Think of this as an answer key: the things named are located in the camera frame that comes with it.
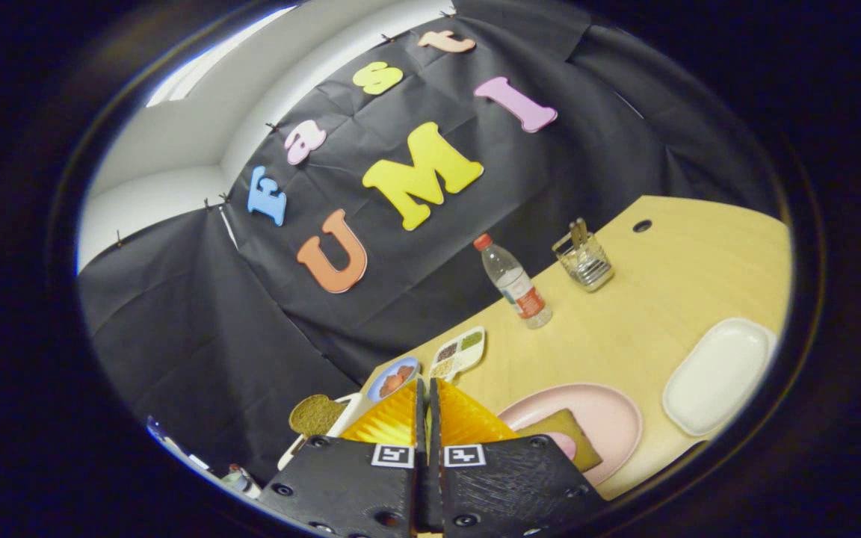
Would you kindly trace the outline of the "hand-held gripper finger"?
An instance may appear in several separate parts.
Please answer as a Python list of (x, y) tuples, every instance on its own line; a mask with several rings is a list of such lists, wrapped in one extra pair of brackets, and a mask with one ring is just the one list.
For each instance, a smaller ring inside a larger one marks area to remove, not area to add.
[(416, 537), (424, 391), (421, 380), (411, 381), (366, 412), (350, 435), (311, 436), (259, 503), (311, 534)]
[(607, 501), (547, 435), (443, 442), (443, 385), (428, 395), (428, 527), (444, 537), (561, 537)]

